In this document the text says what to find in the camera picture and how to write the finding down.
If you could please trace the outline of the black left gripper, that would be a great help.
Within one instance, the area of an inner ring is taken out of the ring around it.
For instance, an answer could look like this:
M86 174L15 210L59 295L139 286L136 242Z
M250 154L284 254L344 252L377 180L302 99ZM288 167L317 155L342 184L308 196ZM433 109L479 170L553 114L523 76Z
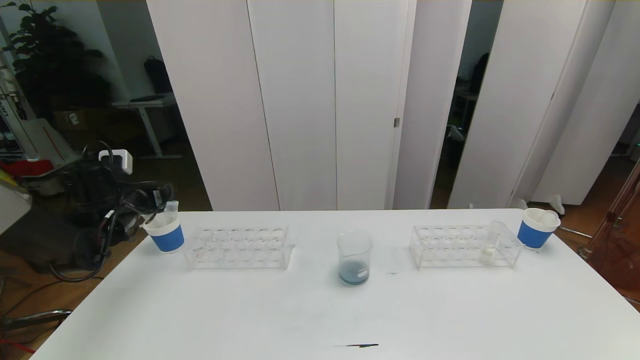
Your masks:
M139 214L156 214L164 209L166 203L175 200L175 187L172 183L162 183L157 187L142 187L131 192L131 207Z

